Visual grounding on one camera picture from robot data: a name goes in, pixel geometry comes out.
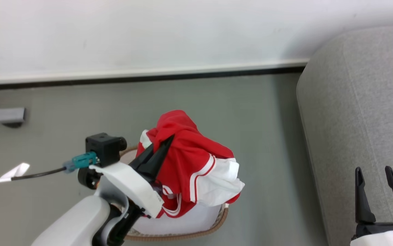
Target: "red and white garment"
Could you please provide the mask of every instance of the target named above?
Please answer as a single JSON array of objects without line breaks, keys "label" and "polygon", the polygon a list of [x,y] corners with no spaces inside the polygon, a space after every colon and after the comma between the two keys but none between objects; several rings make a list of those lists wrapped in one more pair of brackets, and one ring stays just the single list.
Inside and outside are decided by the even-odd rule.
[{"label": "red and white garment", "polygon": [[177,218],[195,204],[216,206],[233,203],[245,186],[238,178],[239,164],[227,147],[204,137],[184,111],[163,114],[156,128],[143,131],[137,156],[145,148],[159,144],[171,135],[174,140],[157,179],[163,185],[163,209]]}]

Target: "white wall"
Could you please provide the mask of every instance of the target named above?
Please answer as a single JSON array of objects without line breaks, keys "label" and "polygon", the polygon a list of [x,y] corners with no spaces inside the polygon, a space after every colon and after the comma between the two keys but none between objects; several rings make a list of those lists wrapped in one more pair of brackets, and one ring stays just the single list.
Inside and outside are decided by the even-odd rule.
[{"label": "white wall", "polygon": [[0,83],[307,62],[393,0],[0,0]]}]

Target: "red stripe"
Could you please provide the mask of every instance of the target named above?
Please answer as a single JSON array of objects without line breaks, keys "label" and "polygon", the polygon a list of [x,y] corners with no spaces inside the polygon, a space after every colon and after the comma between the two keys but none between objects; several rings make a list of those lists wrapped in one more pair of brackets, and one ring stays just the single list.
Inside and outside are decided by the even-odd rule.
[{"label": "red stripe", "polygon": [[213,157],[213,163],[212,163],[212,166],[209,168],[209,170],[206,172],[206,173],[204,173],[204,174],[202,174],[202,175],[197,175],[196,177],[195,177],[195,203],[196,203],[196,201],[198,201],[198,197],[197,197],[197,179],[198,179],[198,177],[199,176],[206,176],[211,170],[212,170],[212,168],[215,166],[215,161],[216,161],[216,158],[215,158],[215,156],[214,155],[211,155],[212,157]]}]

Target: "cable connector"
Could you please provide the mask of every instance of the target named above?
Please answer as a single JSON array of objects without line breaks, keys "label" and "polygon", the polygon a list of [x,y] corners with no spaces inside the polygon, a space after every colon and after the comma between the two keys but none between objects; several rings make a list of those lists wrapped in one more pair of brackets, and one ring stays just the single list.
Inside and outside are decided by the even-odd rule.
[{"label": "cable connector", "polygon": [[95,152],[87,152],[72,158],[72,160],[64,162],[63,167],[65,173],[71,173],[79,168],[89,167],[89,165],[94,165],[97,162],[97,157]]}]

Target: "gray fabric upholstery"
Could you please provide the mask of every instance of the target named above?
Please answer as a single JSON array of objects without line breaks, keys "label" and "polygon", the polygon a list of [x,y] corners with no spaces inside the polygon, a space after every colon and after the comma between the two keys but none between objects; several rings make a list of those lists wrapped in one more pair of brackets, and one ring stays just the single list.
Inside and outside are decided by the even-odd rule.
[{"label": "gray fabric upholstery", "polygon": [[377,221],[393,221],[384,172],[393,168],[393,27],[330,41],[306,66],[297,97],[329,244],[348,246],[357,166]]}]

